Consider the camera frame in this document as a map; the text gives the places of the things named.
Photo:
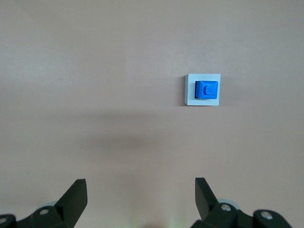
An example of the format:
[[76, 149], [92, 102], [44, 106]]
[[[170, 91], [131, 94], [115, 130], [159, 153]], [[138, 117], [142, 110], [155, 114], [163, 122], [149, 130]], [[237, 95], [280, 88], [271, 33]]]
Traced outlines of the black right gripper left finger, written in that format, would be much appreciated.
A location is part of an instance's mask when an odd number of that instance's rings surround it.
[[16, 222], [18, 228], [73, 228], [87, 206], [85, 179], [76, 180], [53, 206], [44, 206]]

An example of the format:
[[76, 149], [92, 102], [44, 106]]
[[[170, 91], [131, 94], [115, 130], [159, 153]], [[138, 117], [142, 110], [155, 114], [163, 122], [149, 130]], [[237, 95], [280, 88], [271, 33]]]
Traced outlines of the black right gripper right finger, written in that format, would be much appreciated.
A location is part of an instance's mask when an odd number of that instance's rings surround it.
[[195, 179], [195, 203], [200, 219], [192, 228], [253, 227], [253, 217], [228, 202], [219, 202], [205, 178]]

